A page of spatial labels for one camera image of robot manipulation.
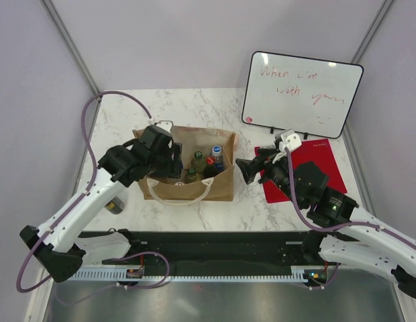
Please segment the red clip file folder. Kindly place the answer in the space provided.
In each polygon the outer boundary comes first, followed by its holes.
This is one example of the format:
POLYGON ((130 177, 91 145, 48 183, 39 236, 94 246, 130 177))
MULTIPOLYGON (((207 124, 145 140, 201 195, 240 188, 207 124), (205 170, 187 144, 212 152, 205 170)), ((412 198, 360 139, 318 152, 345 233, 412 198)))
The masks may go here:
MULTIPOLYGON (((300 164, 313 161, 319 169, 329 177, 327 186, 341 193, 347 193, 346 186, 335 161, 328 139, 305 140, 301 147, 292 154, 293 168, 300 164)), ((272 182, 263 184, 264 194, 268 204, 289 201, 284 193, 279 191, 272 182)))

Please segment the black drink can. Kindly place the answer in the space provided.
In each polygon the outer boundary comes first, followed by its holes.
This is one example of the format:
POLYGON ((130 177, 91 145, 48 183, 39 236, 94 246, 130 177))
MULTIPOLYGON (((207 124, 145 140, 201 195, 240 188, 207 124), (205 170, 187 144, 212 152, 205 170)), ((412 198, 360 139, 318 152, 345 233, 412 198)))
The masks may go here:
POLYGON ((124 202, 119 197, 114 197, 106 204, 105 208, 113 215, 118 215, 124 210, 124 202))

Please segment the brown canvas tote bag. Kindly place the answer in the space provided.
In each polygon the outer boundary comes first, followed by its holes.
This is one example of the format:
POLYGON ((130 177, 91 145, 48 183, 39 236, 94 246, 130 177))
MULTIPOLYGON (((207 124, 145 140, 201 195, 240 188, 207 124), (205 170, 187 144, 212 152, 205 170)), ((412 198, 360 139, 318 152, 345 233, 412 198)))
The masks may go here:
POLYGON ((234 184, 233 154, 237 135, 224 129, 183 127, 171 130, 176 143, 182 145, 182 172, 178 178, 161 178, 150 174, 138 182, 145 200, 164 205, 188 205, 199 201, 232 201, 234 184), (213 177, 205 178, 207 158, 214 146, 221 148, 222 171, 208 170, 213 177))

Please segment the glass cola bottle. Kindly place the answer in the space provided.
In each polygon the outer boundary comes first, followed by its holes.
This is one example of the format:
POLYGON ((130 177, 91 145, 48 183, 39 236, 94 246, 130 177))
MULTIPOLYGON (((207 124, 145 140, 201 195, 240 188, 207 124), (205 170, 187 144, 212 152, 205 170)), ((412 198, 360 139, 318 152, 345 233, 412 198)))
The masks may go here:
POLYGON ((213 178, 218 174, 218 170, 215 166, 215 159, 213 156, 208 156, 203 170, 203 178, 213 178))

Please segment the clear soda water bottle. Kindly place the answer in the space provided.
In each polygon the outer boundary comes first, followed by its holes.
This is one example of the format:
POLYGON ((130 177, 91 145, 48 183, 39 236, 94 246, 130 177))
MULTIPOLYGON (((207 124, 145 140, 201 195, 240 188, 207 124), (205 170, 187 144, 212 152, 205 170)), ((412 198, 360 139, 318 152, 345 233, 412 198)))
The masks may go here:
POLYGON ((199 174, 194 168, 190 168, 185 174, 185 184, 191 184, 199 181, 199 174))

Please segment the blue label water bottle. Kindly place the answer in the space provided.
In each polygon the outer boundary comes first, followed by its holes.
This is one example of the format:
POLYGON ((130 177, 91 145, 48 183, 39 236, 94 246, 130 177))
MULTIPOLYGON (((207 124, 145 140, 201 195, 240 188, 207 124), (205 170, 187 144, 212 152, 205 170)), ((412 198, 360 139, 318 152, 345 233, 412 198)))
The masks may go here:
POLYGON ((223 150, 221 146, 213 146, 211 150, 211 155, 215 159, 215 167, 218 172, 224 171, 224 162, 223 162, 223 150))

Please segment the green cap glass bottle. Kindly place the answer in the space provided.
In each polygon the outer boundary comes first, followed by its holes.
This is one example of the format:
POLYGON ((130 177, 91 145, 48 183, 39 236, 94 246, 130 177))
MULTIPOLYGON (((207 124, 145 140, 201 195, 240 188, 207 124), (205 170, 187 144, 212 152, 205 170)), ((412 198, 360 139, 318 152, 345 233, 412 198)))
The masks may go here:
POLYGON ((206 159, 201 151, 195 151, 191 160, 191 168, 196 172, 202 173, 206 166, 206 159))

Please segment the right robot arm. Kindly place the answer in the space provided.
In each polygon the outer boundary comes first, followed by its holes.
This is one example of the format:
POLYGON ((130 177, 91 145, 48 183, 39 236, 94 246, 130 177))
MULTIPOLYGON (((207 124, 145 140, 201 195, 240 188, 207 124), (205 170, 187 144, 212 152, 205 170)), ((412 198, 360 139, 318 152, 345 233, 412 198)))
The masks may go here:
POLYGON ((286 195, 312 241, 301 246, 308 264, 348 264, 377 274, 416 299, 416 239, 387 225, 345 194, 329 188, 328 175, 312 161, 293 166, 291 152, 264 149, 252 160, 236 159, 246 184, 272 182, 286 195))

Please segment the white whiteboard black frame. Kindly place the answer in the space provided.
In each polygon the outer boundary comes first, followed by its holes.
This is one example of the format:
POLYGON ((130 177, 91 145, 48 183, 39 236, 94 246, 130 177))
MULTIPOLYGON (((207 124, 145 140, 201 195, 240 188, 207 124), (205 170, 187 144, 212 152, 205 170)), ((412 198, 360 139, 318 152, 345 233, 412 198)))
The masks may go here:
POLYGON ((242 121, 336 139, 363 74, 359 64, 256 51, 250 61, 242 121))

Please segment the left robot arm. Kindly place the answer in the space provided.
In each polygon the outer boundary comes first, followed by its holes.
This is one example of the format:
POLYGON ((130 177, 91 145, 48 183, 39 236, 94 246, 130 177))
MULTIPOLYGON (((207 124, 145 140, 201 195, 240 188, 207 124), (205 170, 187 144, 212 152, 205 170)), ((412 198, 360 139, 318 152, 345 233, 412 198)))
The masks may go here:
POLYGON ((125 231, 81 237, 94 217, 127 187, 149 174, 180 175, 181 144, 172 138, 173 123, 149 125, 139 138, 114 146, 95 163, 88 186, 38 227, 25 226, 20 238, 55 282, 64 282, 84 265, 121 259, 133 264, 140 247, 125 231))

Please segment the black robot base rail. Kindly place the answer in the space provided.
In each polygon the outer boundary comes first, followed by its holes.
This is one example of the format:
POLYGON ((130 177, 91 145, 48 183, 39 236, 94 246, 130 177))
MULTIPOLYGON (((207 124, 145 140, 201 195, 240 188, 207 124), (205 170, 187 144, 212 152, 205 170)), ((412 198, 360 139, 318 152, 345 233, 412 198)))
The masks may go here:
POLYGON ((125 265, 142 264, 149 274, 265 275, 286 274, 292 266, 326 266, 311 255, 306 231, 155 232, 123 231, 131 248, 125 265))

